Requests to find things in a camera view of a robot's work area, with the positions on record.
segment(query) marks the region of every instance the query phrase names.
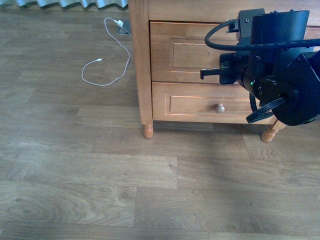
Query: drawer front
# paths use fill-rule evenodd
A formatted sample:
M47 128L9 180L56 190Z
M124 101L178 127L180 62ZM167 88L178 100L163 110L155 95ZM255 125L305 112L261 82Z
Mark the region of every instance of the drawer front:
M206 34L217 24L150 23L150 54L153 82L219 83L219 76L200 79L201 69L219 68L219 58L227 51L215 50L205 42ZM320 38L318 28L308 28L306 39ZM212 40L216 43L237 44L235 33L218 31Z
M252 113L249 93L239 85L153 82L152 106L153 119L160 121L246 124Z

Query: black cable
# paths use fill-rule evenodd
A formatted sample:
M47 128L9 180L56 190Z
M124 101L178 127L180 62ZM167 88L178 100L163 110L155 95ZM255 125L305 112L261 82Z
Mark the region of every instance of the black cable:
M308 40L297 40L297 41L288 41L288 42L275 42L275 43L265 43L265 44L252 44L247 46L240 45L224 45L217 44L210 41L210 37L216 33L218 30L234 24L236 19L232 19L221 23L220 25L213 28L207 33L204 38L205 44L213 49L223 50L223 51L252 51L252 50L275 50L275 49L291 49L291 48L310 48L314 46L320 46L320 38L317 39L308 39Z
M273 115L272 112L269 112L270 110L275 109L286 102L287 101L284 97L279 97L278 99L269 102L268 104L259 108L257 111L251 113L245 119L249 124L252 124L262 119L269 118Z

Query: wooden dresser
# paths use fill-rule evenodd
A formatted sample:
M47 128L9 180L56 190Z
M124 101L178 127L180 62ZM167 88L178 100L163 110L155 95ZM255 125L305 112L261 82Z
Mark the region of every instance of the wooden dresser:
M200 69L219 68L223 51L209 48L205 35L240 10L265 12L310 10L305 38L320 38L320 5L316 0L130 0L134 61L143 135L153 136L153 121L246 124L252 113L249 93L238 84L220 85L218 76L200 79ZM226 28L214 42L236 44ZM285 125L275 117L261 139L269 142Z

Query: wooden floor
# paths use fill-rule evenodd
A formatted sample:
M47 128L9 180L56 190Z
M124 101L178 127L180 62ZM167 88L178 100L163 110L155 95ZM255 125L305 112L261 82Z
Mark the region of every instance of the wooden floor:
M320 240L320 124L156 122L104 18L0 10L1 240ZM113 22L110 30L115 32ZM131 36L117 36L133 52Z

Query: drawer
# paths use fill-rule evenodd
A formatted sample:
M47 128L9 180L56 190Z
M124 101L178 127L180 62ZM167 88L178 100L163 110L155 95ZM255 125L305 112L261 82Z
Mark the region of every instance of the drawer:
M215 50L205 44L206 34L217 24L151 22L150 54L153 82L219 83L219 76L200 79L201 69L219 68L219 58L227 51ZM320 38L318 27L308 27L306 39ZM237 44L235 33L221 29L214 34L216 43Z
M149 19L165 21L189 21L222 23L226 19L236 19L238 12L248 9L265 9L266 13L290 9L309 10L309 26L320 25L320 4L318 0L149 0Z
M217 105L224 112L218 113ZM160 121L246 124L252 113L249 93L239 85L153 82L152 107L153 119Z

